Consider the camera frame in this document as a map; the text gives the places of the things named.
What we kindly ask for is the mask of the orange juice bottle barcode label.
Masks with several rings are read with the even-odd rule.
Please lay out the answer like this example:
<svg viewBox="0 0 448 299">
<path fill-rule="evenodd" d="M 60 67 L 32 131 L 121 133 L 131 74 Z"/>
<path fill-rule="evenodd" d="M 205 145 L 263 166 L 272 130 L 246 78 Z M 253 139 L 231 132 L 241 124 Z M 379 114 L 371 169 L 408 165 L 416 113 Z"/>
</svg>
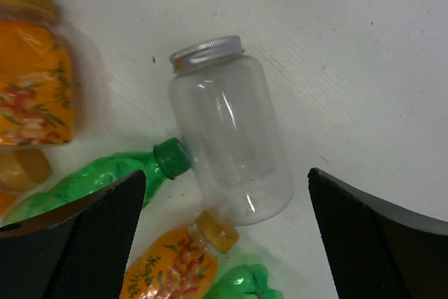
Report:
<svg viewBox="0 0 448 299">
<path fill-rule="evenodd" d="M 73 67 L 59 18 L 54 0 L 1 0 L 2 146 L 73 140 Z"/>
</svg>

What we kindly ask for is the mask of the green plastic bottle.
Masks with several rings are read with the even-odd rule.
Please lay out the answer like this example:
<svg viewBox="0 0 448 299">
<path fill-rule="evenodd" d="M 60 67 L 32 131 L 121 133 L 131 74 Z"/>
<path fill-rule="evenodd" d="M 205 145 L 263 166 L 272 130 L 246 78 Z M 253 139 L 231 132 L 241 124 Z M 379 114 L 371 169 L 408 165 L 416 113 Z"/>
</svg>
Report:
<svg viewBox="0 0 448 299">
<path fill-rule="evenodd" d="M 153 147 L 151 152 L 121 152 L 93 160 L 66 176 L 51 189 L 35 193 L 15 205 L 3 218 L 3 224 L 20 222 L 46 213 L 141 170 L 146 176 L 143 206 L 146 207 L 167 180 L 191 168 L 180 140 L 172 137 Z"/>
<path fill-rule="evenodd" d="M 284 299 L 268 280 L 269 272 L 263 264 L 236 265 L 211 286 L 203 299 Z"/>
</svg>

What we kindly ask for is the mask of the orange bottle floral label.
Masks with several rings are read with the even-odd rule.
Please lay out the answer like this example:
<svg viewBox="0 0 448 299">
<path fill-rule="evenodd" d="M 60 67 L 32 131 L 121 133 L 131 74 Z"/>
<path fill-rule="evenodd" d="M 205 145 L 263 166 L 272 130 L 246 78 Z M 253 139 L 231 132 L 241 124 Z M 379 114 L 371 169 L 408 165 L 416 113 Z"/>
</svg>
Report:
<svg viewBox="0 0 448 299">
<path fill-rule="evenodd" d="M 237 229 L 208 211 L 159 236 L 127 269 L 121 298 L 203 298 Z"/>
</svg>

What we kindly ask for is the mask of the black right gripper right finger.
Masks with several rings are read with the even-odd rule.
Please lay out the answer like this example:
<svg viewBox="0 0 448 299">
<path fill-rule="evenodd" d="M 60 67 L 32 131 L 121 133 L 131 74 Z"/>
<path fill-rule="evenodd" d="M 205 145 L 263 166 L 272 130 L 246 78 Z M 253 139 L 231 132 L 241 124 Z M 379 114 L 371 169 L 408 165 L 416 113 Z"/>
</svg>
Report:
<svg viewBox="0 0 448 299">
<path fill-rule="evenodd" d="M 446 298 L 447 222 L 317 167 L 309 195 L 339 298 Z"/>
</svg>

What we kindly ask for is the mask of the clear plastic jar silver lid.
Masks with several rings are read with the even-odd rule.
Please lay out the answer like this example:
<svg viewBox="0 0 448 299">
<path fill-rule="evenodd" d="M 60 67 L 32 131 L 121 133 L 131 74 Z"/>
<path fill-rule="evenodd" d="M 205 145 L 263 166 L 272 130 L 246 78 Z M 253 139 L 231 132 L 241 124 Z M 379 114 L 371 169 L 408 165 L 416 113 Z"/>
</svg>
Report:
<svg viewBox="0 0 448 299">
<path fill-rule="evenodd" d="M 169 98 L 202 195 L 233 225 L 266 221 L 293 198 L 293 182 L 262 64 L 239 36 L 169 58 Z"/>
</svg>

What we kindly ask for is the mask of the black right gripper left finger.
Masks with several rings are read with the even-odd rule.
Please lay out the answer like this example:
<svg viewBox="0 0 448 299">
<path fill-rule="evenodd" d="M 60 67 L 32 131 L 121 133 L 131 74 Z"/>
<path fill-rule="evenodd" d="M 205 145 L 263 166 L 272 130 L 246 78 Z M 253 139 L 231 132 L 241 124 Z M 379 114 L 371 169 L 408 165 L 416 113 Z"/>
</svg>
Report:
<svg viewBox="0 0 448 299">
<path fill-rule="evenodd" d="M 1 227 L 1 297 L 118 298 L 145 187 L 146 176 L 137 170 Z"/>
</svg>

